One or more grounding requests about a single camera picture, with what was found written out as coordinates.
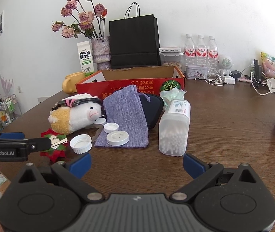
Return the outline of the large white bottle cap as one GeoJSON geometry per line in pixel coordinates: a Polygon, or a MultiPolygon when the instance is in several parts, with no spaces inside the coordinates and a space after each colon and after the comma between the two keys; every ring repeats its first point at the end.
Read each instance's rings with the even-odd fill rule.
{"type": "Polygon", "coordinates": [[[69,143],[71,149],[76,154],[85,154],[92,148],[92,138],[87,134],[75,136],[69,143]]]}

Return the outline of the red felt flower decoration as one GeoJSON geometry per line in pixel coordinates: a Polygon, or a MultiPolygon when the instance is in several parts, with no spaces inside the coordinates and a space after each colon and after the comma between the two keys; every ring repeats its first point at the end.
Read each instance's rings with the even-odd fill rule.
{"type": "Polygon", "coordinates": [[[42,138],[49,138],[51,140],[51,147],[48,150],[41,151],[41,157],[47,157],[51,163],[56,163],[58,159],[66,158],[65,151],[68,145],[66,135],[59,134],[52,129],[41,133],[42,138]]]}

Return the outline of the cotton swab plastic container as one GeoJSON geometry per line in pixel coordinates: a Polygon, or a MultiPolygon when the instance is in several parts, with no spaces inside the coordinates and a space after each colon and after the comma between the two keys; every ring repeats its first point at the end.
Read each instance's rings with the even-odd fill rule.
{"type": "Polygon", "coordinates": [[[191,105],[186,100],[172,100],[158,124],[158,149],[168,156],[183,156],[191,116],[191,105]]]}

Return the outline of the white round disc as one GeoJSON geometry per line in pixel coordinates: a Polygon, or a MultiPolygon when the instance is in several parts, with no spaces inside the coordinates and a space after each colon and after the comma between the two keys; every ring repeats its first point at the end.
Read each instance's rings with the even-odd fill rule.
{"type": "Polygon", "coordinates": [[[106,139],[111,146],[122,146],[128,143],[129,134],[126,131],[117,130],[109,133],[106,139]]]}

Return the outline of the yellow white plush toy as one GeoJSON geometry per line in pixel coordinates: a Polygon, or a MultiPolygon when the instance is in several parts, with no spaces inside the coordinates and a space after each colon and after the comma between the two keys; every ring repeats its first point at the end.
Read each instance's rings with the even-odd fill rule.
{"type": "Polygon", "coordinates": [[[90,94],[76,94],[55,103],[48,122],[54,132],[72,134],[95,123],[102,116],[102,100],[90,94]]]}

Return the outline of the small white bottle cap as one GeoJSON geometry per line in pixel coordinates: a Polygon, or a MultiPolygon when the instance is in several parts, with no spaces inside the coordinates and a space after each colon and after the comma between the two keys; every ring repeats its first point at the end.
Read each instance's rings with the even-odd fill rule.
{"type": "Polygon", "coordinates": [[[109,134],[111,132],[118,131],[119,125],[117,123],[110,122],[110,123],[106,123],[103,126],[103,128],[104,128],[104,132],[109,134]]]}

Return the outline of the dark navy zip case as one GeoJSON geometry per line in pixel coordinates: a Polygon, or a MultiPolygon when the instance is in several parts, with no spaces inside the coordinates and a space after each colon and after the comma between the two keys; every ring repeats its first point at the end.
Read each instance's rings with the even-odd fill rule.
{"type": "Polygon", "coordinates": [[[164,102],[160,96],[154,94],[138,93],[148,129],[153,129],[163,111],[164,102]]]}

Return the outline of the purple linen pouch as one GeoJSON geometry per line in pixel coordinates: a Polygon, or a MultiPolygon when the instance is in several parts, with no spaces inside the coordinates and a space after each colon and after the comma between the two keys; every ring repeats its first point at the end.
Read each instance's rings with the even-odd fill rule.
{"type": "Polygon", "coordinates": [[[107,122],[116,123],[129,135],[122,148],[146,148],[149,131],[137,87],[129,85],[103,100],[107,122]]]}

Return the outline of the white charger block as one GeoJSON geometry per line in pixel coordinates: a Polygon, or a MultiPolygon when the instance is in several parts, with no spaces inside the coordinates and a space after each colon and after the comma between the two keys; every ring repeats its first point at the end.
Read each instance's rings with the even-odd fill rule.
{"type": "Polygon", "coordinates": [[[224,84],[232,84],[234,85],[236,80],[234,77],[231,77],[231,76],[225,76],[225,75],[222,75],[222,80],[224,82],[224,84]]]}

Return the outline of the red cardboard box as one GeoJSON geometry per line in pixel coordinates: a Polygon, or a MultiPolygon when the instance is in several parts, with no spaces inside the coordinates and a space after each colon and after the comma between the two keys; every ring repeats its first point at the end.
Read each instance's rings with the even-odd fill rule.
{"type": "Polygon", "coordinates": [[[138,92],[159,95],[161,91],[173,88],[184,90],[185,81],[184,74],[175,66],[100,70],[78,82],[76,91],[105,99],[126,86],[134,85],[138,92]]]}

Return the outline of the black power adapter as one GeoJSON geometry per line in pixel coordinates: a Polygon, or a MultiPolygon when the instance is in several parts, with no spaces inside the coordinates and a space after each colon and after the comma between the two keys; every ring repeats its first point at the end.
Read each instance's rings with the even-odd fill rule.
{"type": "Polygon", "coordinates": [[[237,70],[234,70],[231,72],[231,76],[237,80],[238,78],[241,78],[241,72],[240,71],[237,71],[237,70]]]}

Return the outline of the white milk carton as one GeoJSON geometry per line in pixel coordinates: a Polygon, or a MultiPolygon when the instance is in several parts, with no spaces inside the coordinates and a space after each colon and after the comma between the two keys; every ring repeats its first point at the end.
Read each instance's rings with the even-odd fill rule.
{"type": "Polygon", "coordinates": [[[92,51],[89,41],[77,43],[80,66],[85,76],[90,76],[95,72],[93,66],[92,51]]]}

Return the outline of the left water bottle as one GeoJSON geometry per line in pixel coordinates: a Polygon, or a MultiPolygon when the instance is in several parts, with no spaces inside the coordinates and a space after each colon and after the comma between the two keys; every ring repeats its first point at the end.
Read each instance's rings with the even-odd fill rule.
{"type": "Polygon", "coordinates": [[[184,56],[186,66],[193,66],[195,64],[196,46],[191,34],[186,35],[186,42],[184,44],[184,56]]]}

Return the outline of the purple ceramic vase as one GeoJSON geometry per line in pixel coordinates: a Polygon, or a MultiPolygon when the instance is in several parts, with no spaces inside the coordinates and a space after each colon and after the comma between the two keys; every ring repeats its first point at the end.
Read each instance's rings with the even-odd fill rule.
{"type": "Polygon", "coordinates": [[[91,40],[93,62],[98,70],[111,69],[110,37],[101,37],[91,40]]]}

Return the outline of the dried rose bouquet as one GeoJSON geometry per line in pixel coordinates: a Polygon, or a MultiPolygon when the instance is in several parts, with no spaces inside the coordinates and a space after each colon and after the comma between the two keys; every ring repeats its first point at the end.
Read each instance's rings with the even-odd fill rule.
{"type": "Polygon", "coordinates": [[[95,4],[93,0],[67,0],[60,14],[74,19],[71,24],[63,21],[52,23],[51,30],[60,32],[62,37],[77,39],[84,36],[90,40],[105,37],[107,8],[103,4],[95,4]]]}

